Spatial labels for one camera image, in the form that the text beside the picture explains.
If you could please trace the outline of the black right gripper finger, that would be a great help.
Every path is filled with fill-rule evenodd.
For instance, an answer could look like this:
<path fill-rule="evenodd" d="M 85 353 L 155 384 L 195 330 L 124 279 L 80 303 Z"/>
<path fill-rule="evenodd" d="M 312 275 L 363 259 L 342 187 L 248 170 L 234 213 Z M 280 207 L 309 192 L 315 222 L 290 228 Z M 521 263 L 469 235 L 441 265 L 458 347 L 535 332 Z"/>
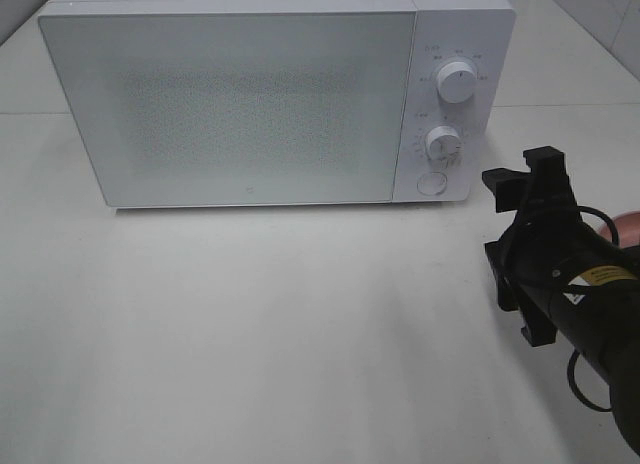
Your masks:
<path fill-rule="evenodd" d="M 575 196 L 565 166 L 565 154 L 551 146 L 528 149 L 530 169 L 524 203 L 529 207 L 574 205 Z"/>
<path fill-rule="evenodd" d="M 529 172 L 495 168 L 483 171 L 481 178 L 494 197 L 497 213 L 522 212 L 530 181 Z"/>

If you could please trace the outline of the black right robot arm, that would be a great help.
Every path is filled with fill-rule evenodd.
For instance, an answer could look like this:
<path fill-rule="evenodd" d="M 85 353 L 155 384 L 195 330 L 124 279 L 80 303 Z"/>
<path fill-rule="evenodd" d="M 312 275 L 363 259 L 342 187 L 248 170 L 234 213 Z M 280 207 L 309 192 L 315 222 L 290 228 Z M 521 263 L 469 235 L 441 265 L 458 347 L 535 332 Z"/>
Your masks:
<path fill-rule="evenodd" d="M 527 171 L 486 170 L 482 182 L 512 224 L 485 244 L 497 304 L 523 318 L 533 347 L 563 335 L 574 348 L 574 396 L 612 415 L 639 449 L 639 249 L 624 249 L 614 221 L 577 203 L 560 150 L 524 151 Z"/>

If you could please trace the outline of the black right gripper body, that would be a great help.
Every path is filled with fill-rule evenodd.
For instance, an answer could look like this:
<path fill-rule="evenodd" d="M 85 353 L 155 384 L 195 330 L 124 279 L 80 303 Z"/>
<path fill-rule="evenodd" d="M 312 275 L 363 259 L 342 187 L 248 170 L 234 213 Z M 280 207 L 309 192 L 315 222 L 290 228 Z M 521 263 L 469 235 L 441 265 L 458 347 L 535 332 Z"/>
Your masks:
<path fill-rule="evenodd" d="M 555 300 L 592 292 L 575 278 L 588 262 L 604 257 L 608 240 L 584 222 L 584 214 L 608 223 L 602 211 L 575 202 L 527 203 L 498 240 L 484 244 L 498 306 L 521 314 L 521 333 L 533 347 L 552 344 L 566 331 L 552 313 Z"/>

